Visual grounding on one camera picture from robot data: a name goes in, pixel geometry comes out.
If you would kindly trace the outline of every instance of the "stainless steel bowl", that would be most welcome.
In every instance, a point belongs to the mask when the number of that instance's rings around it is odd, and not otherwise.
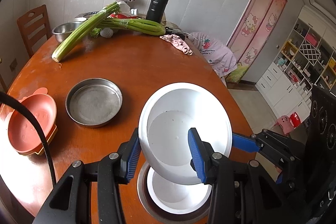
[[[86,127],[102,127],[120,110],[123,96],[113,82],[102,78],[86,79],[76,84],[66,98],[69,116]]]
[[[53,28],[52,33],[55,35],[57,42],[62,43],[82,23],[80,21],[67,22]]]

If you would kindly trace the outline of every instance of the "white bowl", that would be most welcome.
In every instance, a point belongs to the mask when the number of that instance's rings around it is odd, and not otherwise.
[[[188,130],[192,127],[215,152],[229,156],[229,118],[206,89],[190,83],[170,84],[155,92],[143,107],[139,120],[142,152],[155,172],[166,180],[183,185],[201,182],[190,166]]]
[[[211,194],[211,185],[181,185],[170,182],[151,167],[147,175],[149,195],[162,210],[182,215],[201,208]]]

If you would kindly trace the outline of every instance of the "wall outlet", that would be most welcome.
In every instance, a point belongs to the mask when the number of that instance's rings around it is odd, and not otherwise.
[[[14,58],[12,63],[9,65],[10,71],[14,71],[16,66],[17,66],[17,60],[16,60],[16,58]]]

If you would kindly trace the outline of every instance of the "metal pot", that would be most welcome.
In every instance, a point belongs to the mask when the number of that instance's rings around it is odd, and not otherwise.
[[[53,28],[52,33],[55,35],[57,42],[62,43],[82,23],[80,21],[67,22]]]

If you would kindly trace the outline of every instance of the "round table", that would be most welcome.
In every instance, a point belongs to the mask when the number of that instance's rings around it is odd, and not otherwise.
[[[159,37],[119,32],[112,38],[85,38],[62,60],[51,59],[58,46],[51,37],[34,54],[16,77],[8,94],[16,99],[46,87],[57,105],[58,132],[50,144],[57,180],[74,160],[90,163],[115,152],[128,141],[147,99],[159,88],[189,82],[209,90],[227,111],[234,132],[251,135],[252,131],[238,105],[199,51],[188,42],[194,54],[183,54]],[[76,124],[67,114],[65,99],[69,90],[87,78],[106,78],[118,85],[123,105],[112,121],[101,128]],[[11,109],[0,110],[0,175],[17,200],[34,216],[52,189],[50,172],[44,154],[21,156],[10,145],[5,118]],[[230,158],[248,162],[248,154],[232,149]],[[159,223],[141,205],[137,194],[137,175],[145,162],[141,154],[135,177],[120,186],[127,224]],[[98,223],[97,187],[92,185],[92,223]]]

